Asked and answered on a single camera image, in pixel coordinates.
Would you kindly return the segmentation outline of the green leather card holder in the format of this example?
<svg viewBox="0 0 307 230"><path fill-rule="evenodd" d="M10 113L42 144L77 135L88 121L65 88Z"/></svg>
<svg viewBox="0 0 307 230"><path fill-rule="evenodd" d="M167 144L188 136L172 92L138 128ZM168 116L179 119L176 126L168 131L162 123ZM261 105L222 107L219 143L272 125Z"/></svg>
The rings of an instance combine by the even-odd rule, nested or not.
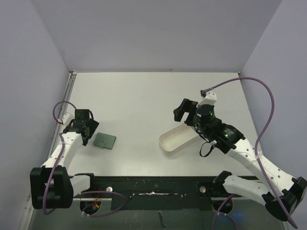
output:
<svg viewBox="0 0 307 230"><path fill-rule="evenodd" d="M116 136L98 132L93 145L101 149L111 150L113 149L116 139Z"/></svg>

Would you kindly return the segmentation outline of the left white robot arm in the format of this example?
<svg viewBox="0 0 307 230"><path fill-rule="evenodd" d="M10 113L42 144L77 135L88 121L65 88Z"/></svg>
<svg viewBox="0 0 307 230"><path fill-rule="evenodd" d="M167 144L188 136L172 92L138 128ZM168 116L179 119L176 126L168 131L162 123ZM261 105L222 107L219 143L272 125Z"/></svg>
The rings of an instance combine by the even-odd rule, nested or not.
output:
<svg viewBox="0 0 307 230"><path fill-rule="evenodd" d="M92 173L69 175L68 168L78 149L86 146L99 123L89 109L76 109L74 118L59 134L59 144L41 167L30 172L31 200L34 209L45 214L49 209L69 208L81 193L92 197L98 185Z"/></svg>

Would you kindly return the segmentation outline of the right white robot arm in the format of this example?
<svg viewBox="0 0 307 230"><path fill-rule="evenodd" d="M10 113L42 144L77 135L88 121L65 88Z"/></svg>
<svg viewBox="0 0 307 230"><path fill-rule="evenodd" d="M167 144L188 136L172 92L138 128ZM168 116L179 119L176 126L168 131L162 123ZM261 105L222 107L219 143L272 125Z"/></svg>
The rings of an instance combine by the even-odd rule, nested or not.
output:
<svg viewBox="0 0 307 230"><path fill-rule="evenodd" d="M238 129L215 116L214 105L183 99L173 111L174 120L180 122L184 113L188 113L184 122L187 126L209 141L213 149L219 149L242 164L260 181L256 183L223 171L215 178L215 193L219 196L229 193L249 198L264 205L275 218L288 221L305 196L306 180L284 172L262 153L256 152Z"/></svg>

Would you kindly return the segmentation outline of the white plastic tray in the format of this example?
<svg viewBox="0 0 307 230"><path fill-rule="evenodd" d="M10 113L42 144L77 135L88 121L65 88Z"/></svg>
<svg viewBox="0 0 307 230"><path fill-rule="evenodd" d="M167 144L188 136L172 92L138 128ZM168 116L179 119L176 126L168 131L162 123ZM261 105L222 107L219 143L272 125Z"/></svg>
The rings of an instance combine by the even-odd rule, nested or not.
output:
<svg viewBox="0 0 307 230"><path fill-rule="evenodd" d="M186 124L180 124L159 137L159 148L164 155L169 157L180 152L199 139L200 137L194 128Z"/></svg>

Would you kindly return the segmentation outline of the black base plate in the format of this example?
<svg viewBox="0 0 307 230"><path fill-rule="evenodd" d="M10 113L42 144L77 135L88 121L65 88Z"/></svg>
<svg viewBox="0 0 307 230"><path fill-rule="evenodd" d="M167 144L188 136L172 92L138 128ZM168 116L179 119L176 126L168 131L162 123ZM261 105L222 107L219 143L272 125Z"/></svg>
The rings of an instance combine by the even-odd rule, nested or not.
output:
<svg viewBox="0 0 307 230"><path fill-rule="evenodd" d="M78 195L79 209L94 214L107 210L217 209L229 193L213 183L213 176L97 176L91 191L114 194Z"/></svg>

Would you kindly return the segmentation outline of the aluminium frame rail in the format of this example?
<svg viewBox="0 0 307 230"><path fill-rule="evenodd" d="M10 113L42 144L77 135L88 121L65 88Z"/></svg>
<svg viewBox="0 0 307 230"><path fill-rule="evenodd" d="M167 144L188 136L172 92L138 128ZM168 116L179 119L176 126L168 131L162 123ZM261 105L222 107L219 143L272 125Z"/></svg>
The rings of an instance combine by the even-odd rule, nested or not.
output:
<svg viewBox="0 0 307 230"><path fill-rule="evenodd" d="M62 101L69 100L73 86L74 86L74 82L76 79L76 74L77 72L74 72L74 71L69 72L68 81L67 81L65 91L64 91L64 96L61 99ZM66 110L67 110L67 105L61 105L59 107L59 112L58 112L57 117L63 117ZM59 141L58 134L60 133L60 131L61 131L61 125L56 124L55 130L53 133L53 137L52 137L52 142L51 142L51 145L48 149L47 155L44 158L44 160L47 160L51 156L53 150L56 148L58 141ZM29 228L33 212L34 212L34 208L32 206L32 195L31 195L31 192L29 192L29 195L26 200L26 205L24 207L23 216L20 221L19 228L18 228L19 230L27 230Z"/></svg>

